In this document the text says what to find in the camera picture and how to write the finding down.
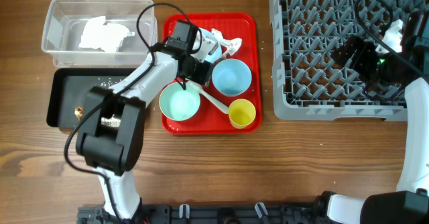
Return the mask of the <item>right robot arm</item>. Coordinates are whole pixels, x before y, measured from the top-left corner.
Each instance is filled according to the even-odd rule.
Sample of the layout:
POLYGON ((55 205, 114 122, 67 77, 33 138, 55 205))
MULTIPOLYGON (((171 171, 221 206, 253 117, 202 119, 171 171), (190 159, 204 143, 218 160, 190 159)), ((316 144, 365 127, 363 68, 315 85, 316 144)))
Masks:
POLYGON ((365 82, 399 84, 407 109, 404 159, 395 190, 364 199, 325 191, 314 201, 313 221, 330 223, 428 222, 428 12, 406 20, 401 38, 387 51, 366 51, 354 40, 336 51, 334 59, 351 58, 352 69, 365 82))

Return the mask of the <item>white tissue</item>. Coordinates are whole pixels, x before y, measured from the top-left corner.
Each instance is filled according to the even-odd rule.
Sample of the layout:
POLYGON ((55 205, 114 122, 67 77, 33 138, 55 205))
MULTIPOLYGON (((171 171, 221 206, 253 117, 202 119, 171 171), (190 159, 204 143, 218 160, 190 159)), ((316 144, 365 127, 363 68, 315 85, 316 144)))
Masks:
POLYGON ((118 23, 107 23, 105 16, 89 19, 83 29, 79 48, 102 50, 108 53, 118 52, 128 37, 135 32, 118 23))

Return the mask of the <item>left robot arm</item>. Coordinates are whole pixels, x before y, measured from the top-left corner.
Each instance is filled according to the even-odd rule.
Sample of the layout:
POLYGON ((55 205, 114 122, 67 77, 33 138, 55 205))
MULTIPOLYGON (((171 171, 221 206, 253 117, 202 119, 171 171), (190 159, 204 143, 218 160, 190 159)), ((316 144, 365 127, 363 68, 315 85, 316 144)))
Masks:
POLYGON ((99 177, 105 204, 102 223, 144 223, 141 197, 133 167, 143 147, 145 108, 168 84, 181 78, 208 82, 215 60, 221 57, 219 40, 189 21, 176 22, 173 34, 148 48, 144 62, 121 82, 103 89, 93 87, 86 96, 82 119, 70 134, 76 152, 99 177))

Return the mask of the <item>light blue bowl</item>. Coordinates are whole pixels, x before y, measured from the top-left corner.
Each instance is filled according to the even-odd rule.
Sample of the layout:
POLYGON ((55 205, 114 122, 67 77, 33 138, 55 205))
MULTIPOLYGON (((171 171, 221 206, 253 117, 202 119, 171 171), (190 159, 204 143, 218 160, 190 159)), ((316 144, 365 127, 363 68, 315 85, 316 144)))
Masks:
POLYGON ((211 76, 215 89, 228 97, 244 93, 251 85, 252 73, 248 65, 238 59, 220 61, 211 76))

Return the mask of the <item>yellow plastic cup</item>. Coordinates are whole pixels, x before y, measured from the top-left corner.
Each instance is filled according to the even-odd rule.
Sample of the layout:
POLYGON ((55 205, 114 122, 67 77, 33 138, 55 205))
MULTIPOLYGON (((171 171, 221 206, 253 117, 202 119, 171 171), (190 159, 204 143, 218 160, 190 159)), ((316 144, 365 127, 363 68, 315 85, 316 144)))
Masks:
POLYGON ((233 127, 243 129, 255 120, 256 109, 251 101, 247 99, 237 99, 229 105, 228 116, 233 127))

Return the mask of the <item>mint green bowl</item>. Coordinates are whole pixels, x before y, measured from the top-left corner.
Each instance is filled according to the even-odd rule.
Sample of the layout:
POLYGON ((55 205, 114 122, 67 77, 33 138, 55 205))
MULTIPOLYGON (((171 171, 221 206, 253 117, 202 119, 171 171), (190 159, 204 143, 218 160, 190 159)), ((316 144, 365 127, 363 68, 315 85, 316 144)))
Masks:
POLYGON ((184 90, 178 82, 166 86, 160 94, 161 112, 173 121, 185 121, 193 117, 200 107, 200 95, 192 87, 184 90))

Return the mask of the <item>white rice pile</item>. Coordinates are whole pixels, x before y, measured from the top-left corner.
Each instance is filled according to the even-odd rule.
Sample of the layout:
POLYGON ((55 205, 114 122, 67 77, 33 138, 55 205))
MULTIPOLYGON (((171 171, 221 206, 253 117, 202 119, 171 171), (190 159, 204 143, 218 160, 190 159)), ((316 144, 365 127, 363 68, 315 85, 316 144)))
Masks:
POLYGON ((115 85, 121 81, 122 81, 122 78, 118 76, 103 76, 103 77, 97 78, 96 85, 107 89, 110 86, 115 85))

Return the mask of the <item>brown mushroom piece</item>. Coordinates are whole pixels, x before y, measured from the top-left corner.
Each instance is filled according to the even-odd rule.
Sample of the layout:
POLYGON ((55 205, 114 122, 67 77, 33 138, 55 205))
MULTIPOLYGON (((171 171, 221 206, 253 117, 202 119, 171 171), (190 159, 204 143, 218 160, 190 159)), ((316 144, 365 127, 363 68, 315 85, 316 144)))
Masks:
POLYGON ((78 120, 81 120, 83 116, 83 107, 76 107, 74 110, 74 115, 78 120))

